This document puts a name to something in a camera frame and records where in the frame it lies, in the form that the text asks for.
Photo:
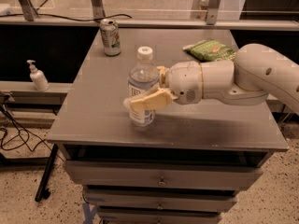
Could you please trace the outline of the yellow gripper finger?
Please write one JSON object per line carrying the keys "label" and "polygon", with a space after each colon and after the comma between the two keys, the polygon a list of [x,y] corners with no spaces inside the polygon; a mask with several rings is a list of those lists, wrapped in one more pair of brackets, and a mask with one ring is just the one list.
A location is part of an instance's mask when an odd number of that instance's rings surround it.
{"label": "yellow gripper finger", "polygon": [[167,72],[169,70],[168,67],[165,66],[158,66],[157,70],[159,72],[159,84],[161,87],[167,87],[167,80],[166,80],[166,76],[167,76]]}
{"label": "yellow gripper finger", "polygon": [[174,94],[169,89],[158,88],[140,95],[126,98],[123,105],[130,110],[156,110],[170,105],[174,101]]}

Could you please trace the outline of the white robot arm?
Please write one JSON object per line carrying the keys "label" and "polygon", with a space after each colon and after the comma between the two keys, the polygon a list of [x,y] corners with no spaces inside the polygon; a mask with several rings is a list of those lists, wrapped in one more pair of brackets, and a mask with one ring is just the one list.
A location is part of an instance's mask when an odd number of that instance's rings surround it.
{"label": "white robot arm", "polygon": [[173,102],[190,105],[206,99],[258,105],[273,95],[299,113],[299,65],[264,45],[247,44],[232,61],[188,61],[158,70],[160,83],[125,99],[126,108],[156,110]]}

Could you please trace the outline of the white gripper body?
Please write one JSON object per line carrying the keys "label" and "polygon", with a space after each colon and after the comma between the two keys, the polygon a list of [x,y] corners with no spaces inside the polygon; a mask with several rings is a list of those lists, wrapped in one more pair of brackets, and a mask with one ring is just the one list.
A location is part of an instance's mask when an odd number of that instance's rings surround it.
{"label": "white gripper body", "polygon": [[176,63],[166,72],[165,86],[180,105],[198,104],[202,99],[203,77],[198,62]]}

